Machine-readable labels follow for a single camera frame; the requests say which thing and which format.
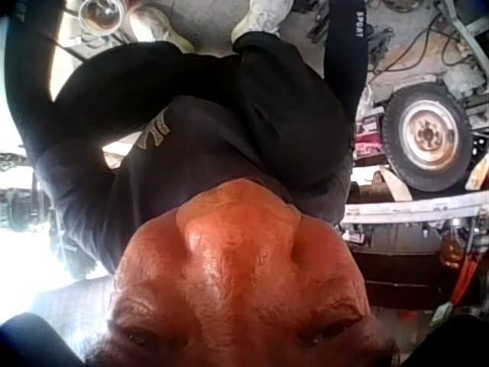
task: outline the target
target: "skin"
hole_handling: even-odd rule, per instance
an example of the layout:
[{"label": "skin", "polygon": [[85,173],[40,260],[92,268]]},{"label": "skin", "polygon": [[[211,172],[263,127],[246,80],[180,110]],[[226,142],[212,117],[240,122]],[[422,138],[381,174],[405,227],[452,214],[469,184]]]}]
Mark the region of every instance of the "skin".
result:
[{"label": "skin", "polygon": [[388,341],[333,228],[240,179],[134,234],[103,349],[148,367],[362,366]]}]

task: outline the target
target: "bucket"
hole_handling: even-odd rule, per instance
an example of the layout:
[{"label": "bucket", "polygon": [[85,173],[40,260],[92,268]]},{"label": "bucket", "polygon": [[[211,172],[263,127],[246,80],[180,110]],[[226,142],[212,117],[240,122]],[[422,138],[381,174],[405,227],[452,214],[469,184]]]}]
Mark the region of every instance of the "bucket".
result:
[{"label": "bucket", "polygon": [[79,10],[82,26],[95,36],[108,36],[121,26],[134,0],[85,0]]}]

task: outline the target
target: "black pants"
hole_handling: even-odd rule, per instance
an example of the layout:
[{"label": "black pants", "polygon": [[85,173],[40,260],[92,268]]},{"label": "black pants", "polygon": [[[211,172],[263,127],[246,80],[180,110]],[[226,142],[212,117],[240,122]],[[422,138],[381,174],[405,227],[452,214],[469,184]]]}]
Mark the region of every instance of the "black pants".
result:
[{"label": "black pants", "polygon": [[[29,158],[36,161],[57,142],[80,135],[101,144],[114,141],[148,123],[176,96],[188,95],[238,115],[265,164],[285,183],[303,187],[325,180],[350,153],[366,78],[367,43],[355,33],[352,5],[364,8],[362,0],[332,2],[326,83],[294,46],[261,32],[241,37],[238,55],[222,59],[182,54],[165,42],[113,48],[77,69],[54,104],[37,90],[26,96],[15,78],[7,79],[9,105]],[[31,65],[13,54],[7,68],[25,80]]]}]

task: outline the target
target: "wheel rim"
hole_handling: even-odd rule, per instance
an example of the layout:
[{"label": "wheel rim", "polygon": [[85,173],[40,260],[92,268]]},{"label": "wheel rim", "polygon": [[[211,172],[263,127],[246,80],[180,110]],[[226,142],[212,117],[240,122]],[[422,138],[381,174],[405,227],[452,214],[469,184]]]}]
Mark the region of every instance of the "wheel rim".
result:
[{"label": "wheel rim", "polygon": [[417,9],[423,0],[384,0],[384,4],[393,11],[398,13],[409,13]]},{"label": "wheel rim", "polygon": [[400,121],[402,148],[417,167],[441,171],[453,162],[460,134],[447,108],[436,101],[420,100],[404,111]]}]

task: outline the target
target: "tire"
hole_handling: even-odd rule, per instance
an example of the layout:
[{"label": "tire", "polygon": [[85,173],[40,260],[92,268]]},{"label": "tire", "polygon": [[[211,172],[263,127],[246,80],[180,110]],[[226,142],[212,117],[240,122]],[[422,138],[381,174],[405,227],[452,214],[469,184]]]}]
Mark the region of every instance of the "tire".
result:
[{"label": "tire", "polygon": [[[397,175],[417,190],[447,189],[463,178],[470,164],[472,131],[468,117],[446,88],[434,83],[409,86],[394,94],[384,115],[382,139],[385,155]],[[440,148],[434,148],[433,141]],[[443,158],[430,161],[435,155],[426,153],[426,147],[436,149],[434,154],[443,152]]]}]

